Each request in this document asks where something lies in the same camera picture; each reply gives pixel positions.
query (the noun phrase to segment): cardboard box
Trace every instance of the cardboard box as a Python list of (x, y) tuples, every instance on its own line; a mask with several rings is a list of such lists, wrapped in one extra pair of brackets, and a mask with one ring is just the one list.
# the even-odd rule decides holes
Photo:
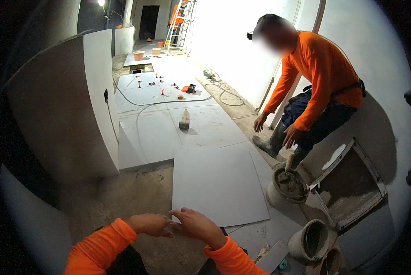
[(152, 48), (152, 54), (153, 55), (160, 55), (161, 54), (161, 48)]

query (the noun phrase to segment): tool belt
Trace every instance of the tool belt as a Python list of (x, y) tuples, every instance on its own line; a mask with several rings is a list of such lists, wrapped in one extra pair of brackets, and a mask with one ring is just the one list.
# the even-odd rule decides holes
[[(359, 82), (354, 82), (354, 83), (353, 83), (352, 85), (350, 85), (350, 86), (347, 86), (347, 87), (345, 87), (345, 88), (343, 88), (343, 89), (341, 89), (341, 90), (339, 90), (339, 91), (333, 92), (333, 93), (331, 94), (331, 98), (333, 98), (334, 96), (338, 96), (338, 95), (340, 95), (340, 94), (344, 93), (345, 91), (347, 91), (347, 90), (349, 90), (349, 89), (352, 89), (352, 88), (361, 88), (363, 97), (366, 97), (366, 90), (365, 90), (365, 88), (364, 88), (364, 82), (363, 82), (363, 80), (360, 79)], [(309, 89), (312, 89), (312, 85), (309, 85), (309, 86), (304, 87), (304, 88), (303, 88), (303, 92), (306, 92), (306, 91), (309, 90)]]

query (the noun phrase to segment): doorway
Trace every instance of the doorway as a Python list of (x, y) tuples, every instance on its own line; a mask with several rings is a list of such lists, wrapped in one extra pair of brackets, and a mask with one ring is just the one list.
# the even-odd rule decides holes
[(159, 6), (143, 6), (140, 23), (140, 39), (155, 39)]

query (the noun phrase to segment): concrete floor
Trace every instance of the concrete floor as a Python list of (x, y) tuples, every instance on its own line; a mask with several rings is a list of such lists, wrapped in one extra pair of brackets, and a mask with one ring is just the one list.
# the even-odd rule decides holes
[[(202, 74), (202, 68), (192, 58), (180, 55), (177, 61), (195, 73), (202, 84), (209, 83)], [(118, 82), (121, 75), (128, 74), (123, 68), (126, 55), (113, 57), (113, 76)], [(251, 140), (253, 122), (257, 118), (254, 107), (249, 103), (232, 107), (219, 101), (222, 90), (213, 85), (207, 91), (235, 121), (238, 127)], [(238, 104), (239, 99), (232, 95), (222, 96), (224, 102)], [(260, 135), (267, 139), (272, 130), (264, 129)], [(277, 160), (263, 151), (262, 156), (269, 165), (285, 161), (287, 152), (280, 151)], [(128, 218), (146, 212), (169, 216), (172, 206), (173, 160), (141, 167), (123, 169), (118, 176), (94, 182), (82, 182), (75, 186), (65, 186), (61, 190), (60, 209), (70, 218), (71, 237), (74, 243), (91, 234), (96, 228), (108, 225), (115, 218)], [(205, 262), (202, 254), (204, 244), (200, 241), (176, 236), (175, 239), (139, 236), (133, 245), (141, 254), (148, 272), (153, 274), (194, 274)]]

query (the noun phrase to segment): wooden handle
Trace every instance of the wooden handle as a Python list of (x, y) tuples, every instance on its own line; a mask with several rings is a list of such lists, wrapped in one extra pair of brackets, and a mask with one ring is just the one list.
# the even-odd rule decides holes
[(182, 117), (182, 121), (186, 122), (187, 120), (187, 109), (184, 110), (184, 116)]
[(285, 171), (288, 172), (289, 170), (291, 170), (291, 164), (292, 161), (294, 160), (294, 157), (296, 156), (296, 154), (294, 152), (292, 152), (290, 154), (290, 156), (288, 157), (288, 160), (286, 161), (286, 166), (285, 166)]

